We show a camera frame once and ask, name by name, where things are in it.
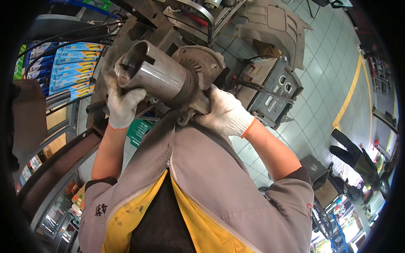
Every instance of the cardboard box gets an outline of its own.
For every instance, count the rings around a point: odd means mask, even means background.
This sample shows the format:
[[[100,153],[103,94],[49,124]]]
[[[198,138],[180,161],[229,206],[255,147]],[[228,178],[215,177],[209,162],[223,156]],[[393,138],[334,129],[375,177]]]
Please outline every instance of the cardboard box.
[[[95,67],[96,63],[97,63],[97,61],[91,61],[91,62],[84,61],[84,62],[74,62],[74,63],[54,65],[53,67],[57,73],[60,73],[63,71],[68,71],[68,70],[73,70],[73,69]]]
[[[139,148],[142,137],[154,124],[148,120],[136,119],[128,127],[127,136],[131,139],[131,144]]]
[[[91,94],[93,93],[93,91],[94,91],[94,84],[86,86],[82,89],[70,90],[70,100],[74,100],[76,98]]]
[[[59,45],[65,44],[68,41],[60,42]],[[98,43],[86,43],[86,42],[78,42],[74,44],[70,44],[64,47],[61,47],[62,51],[65,53],[66,51],[102,51],[104,45]]]
[[[71,77],[66,77],[58,81],[51,77],[51,81],[49,82],[49,94],[52,95],[54,92],[56,92],[56,90],[61,91],[61,88],[63,87],[69,87],[75,84],[87,82],[90,80],[90,77],[92,75],[93,74],[79,74]]]
[[[97,57],[67,57],[67,58],[56,57],[53,60],[53,64],[59,65],[65,63],[86,62],[86,61],[97,61]]]
[[[85,67],[85,68],[78,68],[78,69],[71,69],[71,70],[63,70],[63,71],[57,71],[56,74],[52,72],[52,77],[55,79],[57,82],[61,79],[65,79],[66,77],[74,76],[74,75],[79,75],[81,78],[90,78],[93,76],[95,67]]]
[[[35,155],[35,156],[30,160],[30,165],[31,165],[31,168],[32,168],[32,170],[33,170],[34,172],[42,165],[42,162],[41,162],[41,160],[39,159],[39,156],[38,156],[38,155]]]
[[[77,205],[81,211],[84,210],[84,188],[86,187],[86,184],[83,185],[82,188],[79,189],[79,191],[73,196],[72,202]]]
[[[25,165],[23,171],[21,172],[20,175],[20,183],[21,186],[24,186],[24,184],[28,181],[28,179],[32,176],[32,172],[28,165]]]

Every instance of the white work glove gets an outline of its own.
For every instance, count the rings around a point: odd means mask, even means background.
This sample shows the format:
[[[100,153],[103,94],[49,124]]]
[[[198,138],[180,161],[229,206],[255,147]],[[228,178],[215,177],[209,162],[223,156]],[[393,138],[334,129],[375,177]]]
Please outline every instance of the white work glove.
[[[123,58],[118,59],[114,69],[119,68]],[[145,98],[146,90],[133,89],[126,94],[122,94],[124,90],[118,86],[117,74],[114,71],[103,69],[103,76],[108,86],[107,106],[110,110],[108,123],[115,130],[125,129],[134,121],[136,107]]]
[[[244,137],[255,117],[250,115],[232,94],[211,85],[209,95],[211,113],[196,115],[194,119],[201,125],[225,136]]]

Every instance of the metal bracket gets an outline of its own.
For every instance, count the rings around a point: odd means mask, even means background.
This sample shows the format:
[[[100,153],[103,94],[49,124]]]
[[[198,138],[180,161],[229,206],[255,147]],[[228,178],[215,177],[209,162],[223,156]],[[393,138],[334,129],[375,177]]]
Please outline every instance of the metal bracket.
[[[180,126],[187,125],[188,121],[193,116],[194,109],[189,108],[186,112],[179,112],[179,116],[176,119],[176,122]]]
[[[213,14],[211,14],[204,7],[190,0],[166,0],[164,4],[172,8],[167,7],[163,11],[163,14],[165,14],[175,26],[207,42],[207,46],[211,48],[229,20],[236,15],[240,7],[246,4],[245,1],[246,0],[240,0],[233,7],[224,7],[219,13],[214,11],[212,12]],[[184,12],[176,12],[173,10],[173,8],[179,9],[181,5],[194,9],[198,13],[197,19],[202,17],[207,21],[206,27],[201,27],[198,22],[190,18],[192,14],[187,15],[184,14]]]
[[[373,107],[372,112],[373,116],[375,116],[377,119],[381,120],[384,124],[386,124],[395,134],[398,134],[398,130],[396,128],[396,119],[388,117],[386,114],[377,110],[376,107]]]
[[[315,18],[318,16],[318,14],[319,14],[319,10],[321,9],[321,6],[319,5],[318,10],[316,11],[315,16],[313,16],[312,10],[311,10],[311,5],[309,4],[309,0],[307,0],[307,4],[308,4],[309,13],[311,14],[311,18],[315,19]]]
[[[287,117],[287,116],[284,116],[284,117],[281,119],[280,123],[290,122],[290,121],[294,121],[294,119],[292,119],[292,118],[290,118],[290,117]]]

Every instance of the zipper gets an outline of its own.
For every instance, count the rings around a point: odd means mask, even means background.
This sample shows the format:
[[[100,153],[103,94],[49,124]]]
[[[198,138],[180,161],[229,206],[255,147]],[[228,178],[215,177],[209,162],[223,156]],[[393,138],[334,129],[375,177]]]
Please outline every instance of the zipper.
[[[252,250],[253,252],[256,253],[263,253],[261,250],[259,250],[256,246],[254,246],[249,240],[247,240],[246,238],[244,238],[241,234],[239,234],[239,232],[237,232],[233,227],[231,227],[229,224],[227,224],[226,222],[224,222],[221,218],[219,218],[217,215],[215,215],[214,213],[212,213],[208,208],[206,208],[205,206],[203,206],[199,201],[197,201],[193,196],[187,194],[182,187],[179,185],[179,182],[177,180],[176,177],[176,172],[172,163],[173,160],[173,152],[172,155],[170,156],[169,160],[167,161],[168,164],[168,168],[169,171],[171,173],[171,175],[173,176],[177,186],[181,189],[181,191],[190,199],[192,199],[194,201],[194,203],[206,214],[208,215],[208,217],[210,217],[211,219],[213,219],[218,225],[222,226],[224,229],[228,230],[228,232],[230,232],[233,236],[235,236],[236,238],[238,238],[242,243],[244,243],[250,250]]]
[[[159,176],[157,176],[151,183],[147,184],[146,186],[140,188],[138,191],[134,192],[133,194],[129,195],[128,197],[124,198],[123,200],[119,201],[112,209],[110,214],[107,216],[106,219],[106,223],[105,226],[107,227],[108,222],[110,221],[111,217],[115,214],[116,211],[118,211],[118,209],[120,209],[124,204],[130,202],[131,200],[133,200],[134,198],[140,196],[141,194],[143,194],[144,192],[146,192],[146,190],[149,189],[149,187],[151,187],[153,184],[155,184],[158,179],[163,175],[164,171],[166,170],[166,168],[164,168],[164,170],[162,170],[162,172],[159,174]]]

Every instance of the product box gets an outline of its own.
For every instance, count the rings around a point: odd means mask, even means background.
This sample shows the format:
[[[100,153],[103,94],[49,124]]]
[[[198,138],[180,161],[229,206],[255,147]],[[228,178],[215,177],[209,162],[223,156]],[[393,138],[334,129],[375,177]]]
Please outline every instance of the product box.
[[[31,53],[30,53],[30,59],[33,59],[33,58],[35,58],[35,57],[38,57],[38,56],[42,55],[43,53],[48,52],[48,51],[50,51],[50,50],[51,50],[51,49],[39,50],[39,51],[37,51],[37,52],[31,51]]]
[[[51,70],[52,66],[53,66],[53,62],[44,62],[43,64],[34,65],[28,70],[28,74],[32,74],[32,72],[34,72],[34,71],[43,70],[43,69]]]
[[[20,183],[21,186],[24,186],[24,184],[28,181],[28,179],[32,176],[32,172],[28,165],[25,165],[23,171],[21,172],[20,175]]]
[[[30,165],[31,165],[31,168],[32,168],[32,170],[33,170],[34,172],[42,165],[42,162],[41,162],[41,160],[39,159],[39,156],[38,156],[38,155],[35,155],[35,156],[30,160]]]
[[[141,140],[145,133],[152,128],[154,124],[143,119],[134,120],[128,127],[127,136],[131,139],[131,144],[139,148]]]
[[[56,51],[56,57],[58,59],[67,59],[67,58],[83,58],[83,57],[99,57],[100,52],[94,51],[63,51],[62,48],[59,48]]]
[[[40,65],[40,64],[45,64],[45,63],[48,63],[48,62],[53,63],[53,60],[54,60],[54,59],[55,59],[55,56],[54,56],[54,55],[41,57],[41,58],[39,58],[39,59],[34,63],[33,66]]]
[[[21,183],[18,182],[17,186],[15,187],[15,191],[16,191],[17,194],[21,191],[21,188],[22,188]]]
[[[84,82],[78,85],[74,85],[74,86],[70,86],[69,90],[70,90],[70,100],[74,100],[76,98],[88,95],[88,94],[92,94],[94,91],[94,84],[90,83],[90,81],[88,82]]]
[[[111,5],[113,4],[111,1],[108,0],[78,0],[78,1],[83,2],[85,4],[90,4],[104,11],[108,11]]]
[[[74,69],[79,69],[79,68],[95,67],[96,64],[97,64],[96,61],[67,63],[67,64],[55,65],[54,70],[56,70],[57,73],[61,73],[61,72],[66,72],[68,70],[74,70]]]
[[[37,81],[38,81],[39,84],[47,83],[48,80],[49,80],[49,77],[37,78]]]
[[[55,80],[59,79],[64,79],[66,77],[74,76],[74,75],[79,75],[81,76],[80,79],[86,78],[86,77],[92,77],[93,72],[94,72],[94,67],[86,67],[86,68],[78,68],[78,69],[72,69],[72,70],[64,70],[64,71],[57,71],[56,74],[52,75],[52,78]]]
[[[74,63],[74,62],[93,62],[97,61],[97,57],[68,57],[68,58],[55,58],[54,65]]]
[[[42,45],[39,45],[39,46],[37,46],[36,48],[34,48],[33,50],[32,50],[32,52],[33,53],[35,53],[35,52],[38,52],[38,51],[43,51],[43,50],[46,50],[46,49],[51,49],[52,47],[57,47],[59,45],[59,42],[46,42],[46,43],[44,43],[44,44],[42,44]]]
[[[62,51],[101,51],[104,48],[104,45],[97,43],[74,43],[61,47]]]
[[[49,84],[49,95],[52,95],[55,93],[57,90],[63,88],[63,87],[69,87],[75,84],[80,84],[86,81],[90,81],[90,76],[85,76],[84,78],[80,78],[80,76],[83,75],[76,75],[76,76],[71,76],[71,77],[66,77],[60,80],[55,80],[51,79],[51,82]]]
[[[24,52],[24,50],[27,48],[27,45],[22,45],[20,48],[20,52],[18,54],[21,54]],[[14,76],[13,79],[21,79],[22,77],[22,70],[23,70],[23,62],[24,62],[24,56],[21,56],[18,58],[18,60],[15,63],[15,68],[14,68]]]
[[[79,191],[73,196],[72,202],[77,205],[81,211],[84,210],[84,189],[86,187],[86,184],[83,185],[82,188],[79,189]]]
[[[52,71],[51,70],[38,70],[31,72],[27,75],[27,79],[38,79],[47,75],[50,75]]]

